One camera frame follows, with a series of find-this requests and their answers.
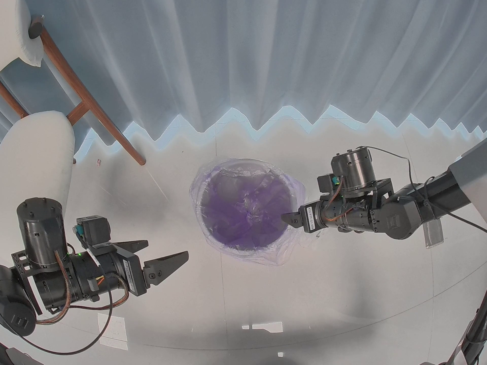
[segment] floor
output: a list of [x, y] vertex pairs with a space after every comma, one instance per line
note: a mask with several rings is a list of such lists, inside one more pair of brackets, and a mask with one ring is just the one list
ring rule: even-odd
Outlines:
[[[132, 364], [377, 364], [446, 361], [487, 287], [487, 238], [455, 219], [442, 219], [445, 242], [425, 248], [422, 229], [407, 240], [384, 234], [303, 234], [280, 267], [241, 262], [210, 247], [198, 226], [188, 190], [215, 157], [268, 161], [319, 197], [316, 177], [331, 171], [337, 152], [374, 145], [412, 160], [413, 178], [442, 173], [478, 143], [481, 134], [438, 122], [431, 129], [410, 117], [396, 128], [378, 115], [368, 124], [325, 116], [312, 128], [277, 118], [260, 134], [238, 118], [199, 134], [183, 123], [171, 139], [153, 142], [134, 131], [131, 142], [147, 158], [137, 165], [123, 150], [91, 138], [73, 167], [66, 228], [77, 217], [108, 218], [113, 241], [149, 240], [141, 261], [188, 250], [189, 261], [148, 293], [131, 296], [113, 315], [123, 318], [122, 349], [96, 344], [76, 363]], [[378, 178], [395, 189], [408, 183], [407, 163], [373, 152]], [[473, 207], [458, 212], [485, 225]], [[77, 241], [67, 230], [68, 241]], [[252, 325], [281, 322], [271, 333]], [[75, 350], [99, 332], [96, 312], [70, 310], [55, 326], [31, 336], [52, 350]], [[65, 363], [25, 346], [2, 329], [1, 339], [45, 364]]]

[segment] plastic bag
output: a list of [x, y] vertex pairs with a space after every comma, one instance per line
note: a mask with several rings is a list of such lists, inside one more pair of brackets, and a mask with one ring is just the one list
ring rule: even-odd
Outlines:
[[259, 160], [226, 159], [202, 166], [189, 194], [207, 242], [237, 259], [285, 263], [300, 229], [281, 220], [305, 202], [304, 185]]

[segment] chair backrest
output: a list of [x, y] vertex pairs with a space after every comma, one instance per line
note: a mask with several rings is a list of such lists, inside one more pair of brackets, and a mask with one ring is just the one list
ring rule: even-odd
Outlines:
[[25, 0], [0, 0], [0, 70], [14, 59], [40, 66], [44, 48], [29, 38], [31, 14]]
[[53, 198], [65, 213], [75, 136], [64, 114], [34, 113], [17, 121], [0, 143], [0, 264], [23, 250], [16, 210], [27, 198]]

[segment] robotic arm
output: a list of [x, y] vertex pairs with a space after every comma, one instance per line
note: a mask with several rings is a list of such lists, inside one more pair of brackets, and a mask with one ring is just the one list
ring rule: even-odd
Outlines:
[[[404, 240], [420, 225], [451, 215], [487, 233], [485, 228], [452, 214], [472, 203], [487, 220], [487, 140], [423, 184], [412, 182], [409, 164], [411, 183], [396, 192], [391, 179], [375, 178], [369, 149], [378, 148], [359, 147], [337, 153], [331, 161], [333, 172], [318, 177], [323, 193], [320, 199], [282, 215], [283, 221], [295, 228], [303, 227], [307, 233], [335, 227], [342, 233], [371, 231]], [[486, 341], [487, 292], [450, 359], [441, 365], [477, 363]]]

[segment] gray curtain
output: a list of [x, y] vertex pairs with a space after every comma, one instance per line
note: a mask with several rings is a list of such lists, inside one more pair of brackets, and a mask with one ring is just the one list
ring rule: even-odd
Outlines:
[[[204, 131], [230, 107], [259, 129], [281, 106], [367, 122], [487, 129], [487, 0], [27, 0], [120, 130], [157, 139], [177, 114]], [[1, 74], [31, 113], [77, 97], [49, 63]], [[15, 115], [0, 103], [0, 138]], [[90, 127], [75, 128], [77, 147]]]

